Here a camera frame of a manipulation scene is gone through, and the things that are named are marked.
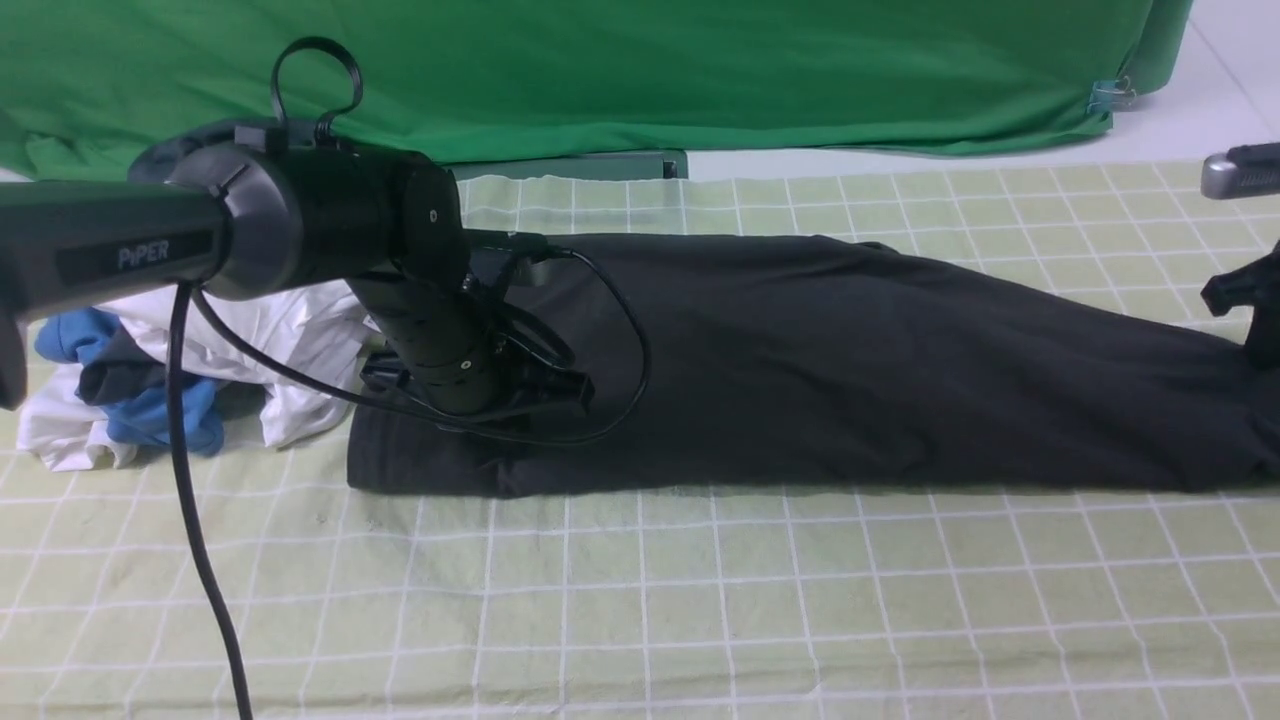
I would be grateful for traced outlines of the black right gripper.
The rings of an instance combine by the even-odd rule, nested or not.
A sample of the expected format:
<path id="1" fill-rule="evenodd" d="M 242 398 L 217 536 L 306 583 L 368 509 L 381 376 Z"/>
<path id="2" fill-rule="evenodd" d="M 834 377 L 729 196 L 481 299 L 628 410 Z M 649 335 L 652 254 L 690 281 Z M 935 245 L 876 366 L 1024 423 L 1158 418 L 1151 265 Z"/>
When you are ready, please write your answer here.
<path id="1" fill-rule="evenodd" d="M 1243 343 L 1247 360 L 1265 372 L 1279 368 L 1279 243 L 1262 258 L 1212 275 L 1199 296 L 1211 316 L 1248 307 L 1251 324 Z"/>

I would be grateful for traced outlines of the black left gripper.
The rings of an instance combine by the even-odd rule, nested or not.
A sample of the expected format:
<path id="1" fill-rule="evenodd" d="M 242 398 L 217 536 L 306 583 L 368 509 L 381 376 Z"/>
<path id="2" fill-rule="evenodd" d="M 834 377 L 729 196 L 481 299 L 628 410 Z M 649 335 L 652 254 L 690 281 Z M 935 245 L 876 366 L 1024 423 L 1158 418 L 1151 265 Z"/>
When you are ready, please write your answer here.
<path id="1" fill-rule="evenodd" d="M 453 427 L 525 427 L 541 413 L 590 411 L 593 380 L 534 348 L 502 305 L 388 273 L 346 283 L 385 341 L 360 372 L 372 398 Z"/>

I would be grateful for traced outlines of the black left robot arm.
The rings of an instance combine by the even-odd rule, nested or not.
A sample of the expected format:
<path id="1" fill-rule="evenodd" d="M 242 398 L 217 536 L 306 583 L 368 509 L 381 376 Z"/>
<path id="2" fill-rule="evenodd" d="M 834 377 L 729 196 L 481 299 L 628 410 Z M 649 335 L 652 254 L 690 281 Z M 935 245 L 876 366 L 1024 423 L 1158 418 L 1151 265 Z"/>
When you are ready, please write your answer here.
<path id="1" fill-rule="evenodd" d="M 3 186 L 3 407 L 27 392 L 20 327 L 166 284 L 248 301 L 343 281 L 383 333 L 361 377 L 439 423 L 585 413 L 567 345 L 506 302 L 544 238 L 470 231 L 454 176 L 416 152 L 220 143 L 160 184 Z"/>

